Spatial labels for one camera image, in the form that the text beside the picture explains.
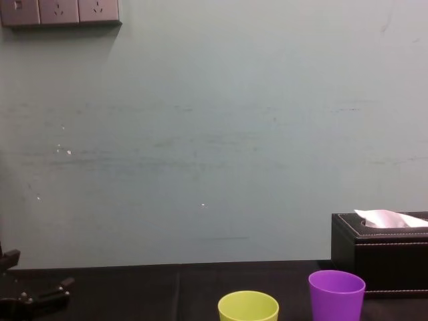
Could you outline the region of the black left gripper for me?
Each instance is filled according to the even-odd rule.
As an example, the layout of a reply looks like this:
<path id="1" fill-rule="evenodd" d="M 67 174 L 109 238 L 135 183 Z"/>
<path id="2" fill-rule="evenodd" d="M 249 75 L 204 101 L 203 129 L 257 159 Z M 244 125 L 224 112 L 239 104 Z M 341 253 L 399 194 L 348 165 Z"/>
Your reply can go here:
<path id="1" fill-rule="evenodd" d="M 18 249 L 1 251 L 1 276 L 18 265 L 20 255 Z M 70 300 L 70 288 L 74 283 L 74 278 L 66 278 L 58 285 L 40 292 L 21 290 L 19 299 L 1 299 L 1 320 L 34 320 L 65 310 Z"/>

